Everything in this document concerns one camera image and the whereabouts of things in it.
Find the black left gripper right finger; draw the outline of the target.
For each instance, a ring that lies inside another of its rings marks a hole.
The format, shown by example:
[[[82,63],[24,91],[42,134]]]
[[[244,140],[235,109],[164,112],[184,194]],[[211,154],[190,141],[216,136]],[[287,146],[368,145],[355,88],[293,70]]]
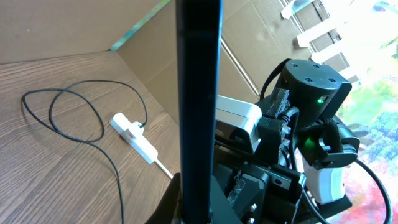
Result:
[[[214,176],[211,177],[210,210],[212,224],[242,224]]]

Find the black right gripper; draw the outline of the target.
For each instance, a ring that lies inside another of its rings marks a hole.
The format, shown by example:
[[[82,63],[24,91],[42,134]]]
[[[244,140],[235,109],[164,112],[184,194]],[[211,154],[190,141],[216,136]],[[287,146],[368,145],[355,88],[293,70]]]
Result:
[[[292,149],[299,109],[289,91],[277,88],[258,101],[261,139],[254,154],[215,139],[213,176],[242,223],[293,223],[306,178],[293,170]]]

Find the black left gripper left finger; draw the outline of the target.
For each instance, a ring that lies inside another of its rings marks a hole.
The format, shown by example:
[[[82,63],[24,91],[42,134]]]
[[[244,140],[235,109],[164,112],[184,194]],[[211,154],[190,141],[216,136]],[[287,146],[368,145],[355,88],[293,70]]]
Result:
[[[167,187],[157,208],[149,218],[149,224],[171,224],[180,193],[180,173],[176,173]]]

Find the blue Galaxy smartphone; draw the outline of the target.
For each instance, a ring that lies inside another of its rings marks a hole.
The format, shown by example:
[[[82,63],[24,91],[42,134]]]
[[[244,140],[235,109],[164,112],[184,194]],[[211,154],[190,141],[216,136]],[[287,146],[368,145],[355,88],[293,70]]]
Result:
[[[176,1],[182,218],[210,221],[223,3]]]

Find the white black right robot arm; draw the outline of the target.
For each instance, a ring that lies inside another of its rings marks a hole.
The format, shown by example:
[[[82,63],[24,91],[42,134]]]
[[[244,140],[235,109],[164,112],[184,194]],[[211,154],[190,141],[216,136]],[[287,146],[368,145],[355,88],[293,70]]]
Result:
[[[223,223],[326,223],[352,206],[345,167],[359,162],[357,137],[336,112],[352,85],[326,65],[285,59],[257,103],[216,102],[213,176]]]

